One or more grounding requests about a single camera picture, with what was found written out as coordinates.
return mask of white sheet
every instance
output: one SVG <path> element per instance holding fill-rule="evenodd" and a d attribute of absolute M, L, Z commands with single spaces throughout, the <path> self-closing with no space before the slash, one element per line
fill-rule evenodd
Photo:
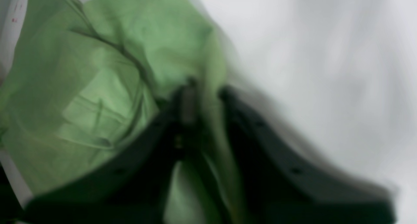
<path fill-rule="evenodd" d="M 309 143 L 292 147 L 315 164 L 389 188 L 398 224 L 417 223 L 413 0 L 191 1 L 223 31 L 230 83 L 248 104 L 302 135 Z M 20 33 L 7 26 L 6 69 Z"/>

